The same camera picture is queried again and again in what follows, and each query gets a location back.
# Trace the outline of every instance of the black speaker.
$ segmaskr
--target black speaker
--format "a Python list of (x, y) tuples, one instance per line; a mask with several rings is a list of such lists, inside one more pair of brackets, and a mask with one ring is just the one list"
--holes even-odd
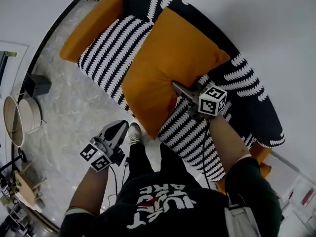
[(48, 93), (50, 87), (51, 82), (44, 76), (26, 73), (23, 81), (23, 88), (31, 97)]

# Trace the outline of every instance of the person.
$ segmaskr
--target person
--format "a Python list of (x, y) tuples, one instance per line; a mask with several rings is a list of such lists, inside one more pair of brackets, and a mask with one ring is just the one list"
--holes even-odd
[(135, 232), (161, 235), (168, 232), (229, 235), (224, 208), (240, 203), (250, 208), (262, 237), (276, 237), (282, 219), (280, 205), (258, 162), (244, 142), (217, 116), (210, 121), (210, 135), (227, 173), (229, 197), (205, 189), (189, 174), (182, 159), (161, 144), (161, 169), (154, 172), (141, 142), (141, 129), (130, 125), (129, 177), (116, 203), (100, 214), (108, 168), (89, 169), (78, 186), (60, 229), (60, 236), (105, 236)]

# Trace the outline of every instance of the sofa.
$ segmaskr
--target sofa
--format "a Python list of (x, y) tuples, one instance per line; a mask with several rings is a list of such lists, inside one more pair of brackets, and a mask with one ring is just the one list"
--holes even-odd
[[(262, 164), (264, 175), (267, 175), (271, 168), (262, 163), (264, 158), (271, 148), (285, 142), (273, 105), (253, 69), (233, 43), (206, 16), (184, 0), (100, 0), (71, 33), (60, 57), (77, 63), (86, 76), (132, 115), (121, 84), (143, 41), (166, 7), (194, 25), (231, 57), (229, 62), (199, 78), (198, 83), (206, 87), (212, 82), (228, 92), (221, 114), (240, 135), (259, 164)], [(139, 35), (137, 39), (125, 40), (124, 44), (128, 41), (131, 44), (122, 58), (120, 55), (124, 47), (118, 44), (122, 33), (117, 28), (117, 22), (127, 17), (141, 20), (142, 28), (138, 26), (132, 29), (138, 31)], [(189, 106), (187, 100), (178, 98), (173, 113), (159, 131), (158, 139), (185, 162), (203, 172), (201, 148), (206, 122), (193, 120), (187, 114)], [(205, 156), (207, 178), (210, 181), (222, 180), (225, 172), (211, 137), (205, 143)]]

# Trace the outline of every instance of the white wall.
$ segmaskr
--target white wall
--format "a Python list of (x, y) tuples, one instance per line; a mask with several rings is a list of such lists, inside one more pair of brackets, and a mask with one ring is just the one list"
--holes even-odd
[[(0, 40), (38, 45), (72, 0), (0, 0)], [(316, 181), (316, 0), (186, 0), (247, 58), (275, 106), (287, 141), (275, 151)]]

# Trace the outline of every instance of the chair leg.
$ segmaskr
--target chair leg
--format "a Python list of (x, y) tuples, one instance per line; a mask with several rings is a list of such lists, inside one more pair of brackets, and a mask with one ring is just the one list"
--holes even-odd
[(30, 162), (26, 165), (26, 167), (22, 169), (21, 173), (23, 173), (23, 174), (24, 174), (24, 173), (25, 173), (25, 171), (27, 171), (27, 170), (28, 170), (28, 168), (31, 166), (31, 164), (32, 164), (32, 161), (30, 161)]
[(32, 190), (35, 190), (38, 186), (40, 186), (43, 182), (45, 182), (47, 180), (47, 178), (41, 180), (38, 184), (35, 184), (33, 187), (32, 187)]

